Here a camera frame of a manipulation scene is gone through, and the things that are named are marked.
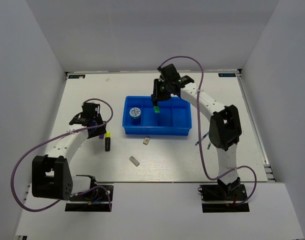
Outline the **green cap black highlighter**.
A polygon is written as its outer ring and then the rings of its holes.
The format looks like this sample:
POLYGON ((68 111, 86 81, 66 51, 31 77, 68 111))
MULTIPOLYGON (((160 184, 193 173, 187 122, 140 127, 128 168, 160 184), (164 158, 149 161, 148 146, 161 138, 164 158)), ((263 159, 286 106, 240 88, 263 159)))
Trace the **green cap black highlighter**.
POLYGON ((159 108, 159 105, 158 105, 157 101, 153 102, 153 110, 154 110, 155 114, 159 114, 160 113, 160 108, 159 108))

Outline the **blue round tape container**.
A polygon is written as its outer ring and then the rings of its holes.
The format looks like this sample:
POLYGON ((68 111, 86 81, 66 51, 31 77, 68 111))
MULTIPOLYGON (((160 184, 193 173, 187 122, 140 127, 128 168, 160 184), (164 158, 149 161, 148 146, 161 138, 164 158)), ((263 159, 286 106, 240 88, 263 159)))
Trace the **blue round tape container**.
POLYGON ((133 125, 140 125, 141 124, 141 117, 142 117, 142 110, 139 107, 132 107, 129 110, 129 118, 130 122, 133 125))

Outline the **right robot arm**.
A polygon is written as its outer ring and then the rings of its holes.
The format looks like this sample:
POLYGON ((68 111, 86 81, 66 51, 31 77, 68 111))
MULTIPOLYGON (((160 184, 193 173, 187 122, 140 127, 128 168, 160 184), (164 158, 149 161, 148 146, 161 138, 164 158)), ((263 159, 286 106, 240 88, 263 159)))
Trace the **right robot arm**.
POLYGON ((237 173, 237 145, 242 134, 239 111, 235 105, 217 102, 198 88, 188 75, 181 76, 173 64, 158 67, 159 78, 153 81, 151 101, 155 113, 159 113, 159 102, 177 96, 197 109, 209 121, 208 137, 216 148, 218 157, 218 193, 223 199, 231 199, 241 184, 237 173))

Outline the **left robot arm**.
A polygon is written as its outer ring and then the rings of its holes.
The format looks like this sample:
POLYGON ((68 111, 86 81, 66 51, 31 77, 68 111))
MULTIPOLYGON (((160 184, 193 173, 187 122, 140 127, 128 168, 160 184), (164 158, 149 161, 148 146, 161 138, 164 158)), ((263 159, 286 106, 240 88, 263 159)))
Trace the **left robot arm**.
POLYGON ((32 195, 36 198, 69 200, 81 193, 92 200, 98 195, 95 178, 91 175, 72 176, 69 163, 87 139, 103 136, 106 127, 100 114, 100 104, 85 102, 82 112, 69 122, 68 135, 43 156, 32 161, 32 195))

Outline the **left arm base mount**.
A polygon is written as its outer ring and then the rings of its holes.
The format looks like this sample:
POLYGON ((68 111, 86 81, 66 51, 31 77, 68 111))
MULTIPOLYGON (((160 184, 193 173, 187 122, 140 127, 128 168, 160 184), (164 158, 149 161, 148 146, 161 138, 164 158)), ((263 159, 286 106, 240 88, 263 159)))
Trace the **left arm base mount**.
POLYGON ((113 206, 113 184, 104 184, 102 188, 97 188, 83 195, 72 196, 65 204, 66 212, 111 212, 113 206))

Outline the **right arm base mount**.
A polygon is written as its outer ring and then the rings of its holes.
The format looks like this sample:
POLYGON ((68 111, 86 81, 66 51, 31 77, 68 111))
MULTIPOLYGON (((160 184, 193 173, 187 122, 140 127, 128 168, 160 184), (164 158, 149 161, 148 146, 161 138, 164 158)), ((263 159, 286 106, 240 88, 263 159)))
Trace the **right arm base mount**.
POLYGON ((250 212, 247 192, 244 184, 228 195, 216 184, 205 184, 198 187, 201 196, 203 213, 247 213, 250 212))

